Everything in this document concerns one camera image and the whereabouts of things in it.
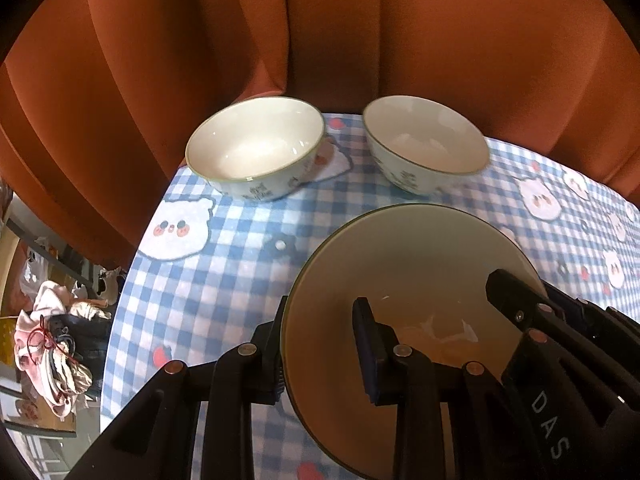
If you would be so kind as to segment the orange curtain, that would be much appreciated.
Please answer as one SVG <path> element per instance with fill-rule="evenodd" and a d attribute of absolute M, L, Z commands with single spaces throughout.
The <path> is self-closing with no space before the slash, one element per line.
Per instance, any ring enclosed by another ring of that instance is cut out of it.
<path fill-rule="evenodd" d="M 442 102 L 639 198 L 639 0 L 1 0 L 1 175 L 128 266 L 208 116 L 286 94 Z"/>

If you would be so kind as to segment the white bowl blue pattern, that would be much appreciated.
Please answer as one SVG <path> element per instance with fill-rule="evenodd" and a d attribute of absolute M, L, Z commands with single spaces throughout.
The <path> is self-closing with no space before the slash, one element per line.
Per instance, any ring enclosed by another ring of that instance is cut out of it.
<path fill-rule="evenodd" d="M 420 196 L 452 188 L 490 162 L 483 133 L 452 108 L 418 96 L 383 96 L 362 113 L 374 162 L 391 184 Z"/>

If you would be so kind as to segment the pink clutter pile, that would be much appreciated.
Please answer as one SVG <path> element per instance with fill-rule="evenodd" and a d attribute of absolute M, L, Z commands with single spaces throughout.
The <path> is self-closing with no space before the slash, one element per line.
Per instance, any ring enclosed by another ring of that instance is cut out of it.
<path fill-rule="evenodd" d="M 15 365 L 61 422 L 79 398 L 102 391 L 118 279 L 119 270 L 102 272 L 101 292 L 94 298 L 78 286 L 42 281 L 32 308 L 17 315 Z"/>

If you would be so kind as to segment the blue checkered bear tablecloth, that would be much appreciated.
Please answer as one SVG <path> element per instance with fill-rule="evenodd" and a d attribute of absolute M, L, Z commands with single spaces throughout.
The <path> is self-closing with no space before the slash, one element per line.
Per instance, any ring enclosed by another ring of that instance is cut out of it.
<path fill-rule="evenodd" d="M 486 139 L 489 165 L 427 196 L 390 183 L 372 158 L 362 116 L 332 116 L 304 183 L 268 202 L 215 191 L 186 166 L 172 180 L 140 242 L 116 310 L 103 414 L 111 419 L 168 362 L 213 362 L 270 322 L 314 252 L 363 214 L 403 204 L 454 208 L 482 219 L 524 252 L 542 281 L 639 323 L 639 213 L 575 170 Z M 308 434 L 284 390 L 252 407 L 254 478 L 354 474 Z M 506 395 L 506 476 L 544 478 Z"/>

